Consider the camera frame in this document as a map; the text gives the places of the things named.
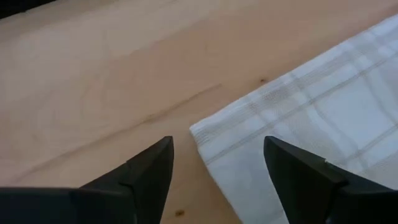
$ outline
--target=white cloth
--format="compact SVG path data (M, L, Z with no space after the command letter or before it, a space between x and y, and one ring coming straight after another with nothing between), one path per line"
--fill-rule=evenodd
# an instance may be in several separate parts
M398 189L398 15L231 103L190 130L244 223L288 223L268 176L271 135Z

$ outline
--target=plaid napkin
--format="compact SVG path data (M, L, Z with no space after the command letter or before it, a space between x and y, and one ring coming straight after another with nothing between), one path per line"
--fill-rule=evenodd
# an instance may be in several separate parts
M397 53L398 15L190 128L244 223L288 223L264 161L265 136L398 189Z

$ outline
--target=light wood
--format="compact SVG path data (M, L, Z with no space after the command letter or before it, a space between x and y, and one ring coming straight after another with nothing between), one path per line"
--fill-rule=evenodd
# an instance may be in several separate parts
M3 19L0 184L78 187L173 135L162 222L239 223L190 125L397 12L396 0L59 0Z

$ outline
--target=wood grain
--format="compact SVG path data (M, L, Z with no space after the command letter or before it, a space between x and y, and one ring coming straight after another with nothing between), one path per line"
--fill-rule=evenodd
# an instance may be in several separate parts
M69 0L1 20L0 184L78 187L173 135L163 223L239 223L189 126L397 12L396 0Z

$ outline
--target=black plastic part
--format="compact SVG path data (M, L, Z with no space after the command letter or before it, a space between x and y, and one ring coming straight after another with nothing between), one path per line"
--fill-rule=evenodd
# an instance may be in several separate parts
M28 11L55 0L0 0L0 19Z
M264 157L290 224L398 223L395 190L275 137Z
M160 223L174 146L164 137L80 189L0 189L0 223Z

